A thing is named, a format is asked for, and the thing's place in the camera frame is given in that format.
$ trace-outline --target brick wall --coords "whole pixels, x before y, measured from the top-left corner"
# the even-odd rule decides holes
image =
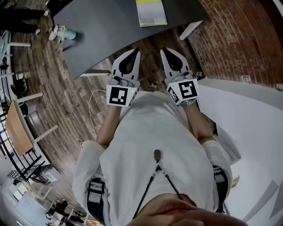
[[[283,90],[282,37],[260,1],[199,1],[210,21],[201,24],[189,41],[207,76]]]

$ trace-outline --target booklet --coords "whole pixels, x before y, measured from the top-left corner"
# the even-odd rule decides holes
[[[140,26],[167,25],[162,0],[136,0]]]

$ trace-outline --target floor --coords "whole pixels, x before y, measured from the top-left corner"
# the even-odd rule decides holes
[[[44,9],[45,2],[19,0],[18,7]],[[80,153],[80,142],[95,139],[89,118],[88,101],[94,90],[106,88],[109,78],[84,77],[71,80],[58,40],[48,40],[52,27],[50,17],[32,20],[29,23],[39,23],[41,33],[39,36],[35,34],[12,36],[12,41],[31,43],[30,48],[12,49],[14,71],[16,74],[28,74],[30,94],[44,93],[42,97],[36,99],[37,111],[28,116],[34,133],[42,134],[54,125],[59,125],[59,129],[39,142],[52,165],[64,174],[54,184],[49,199],[55,201],[63,198],[68,201],[69,207],[80,209],[73,196],[71,184]],[[162,47],[169,47],[183,54],[188,59],[191,70],[196,72],[195,63],[185,42],[179,41],[178,37],[177,29],[150,37],[113,54],[95,68],[111,70],[114,60],[119,55],[139,47],[142,52],[141,88],[147,90],[153,82],[158,82],[162,86],[164,80],[160,58]],[[104,93],[94,93],[90,103],[95,130],[98,131],[107,110]]]

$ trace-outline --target cable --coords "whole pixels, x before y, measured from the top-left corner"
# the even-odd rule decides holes
[[[90,121],[91,121],[91,122],[92,122],[92,113],[91,113],[91,111],[90,111],[90,105],[89,105],[89,103],[90,103],[90,100],[92,99],[92,96],[93,96],[94,92],[96,92],[96,91],[103,91],[103,92],[106,93],[105,90],[94,90],[94,91],[92,92],[92,95],[90,96],[90,99],[89,99],[89,101],[88,101],[88,110],[89,110],[89,117],[90,117]],[[95,130],[94,130],[93,122],[92,122],[92,128],[93,128],[93,132],[94,132],[95,136],[97,136],[97,135],[96,135],[96,132],[95,132]]]

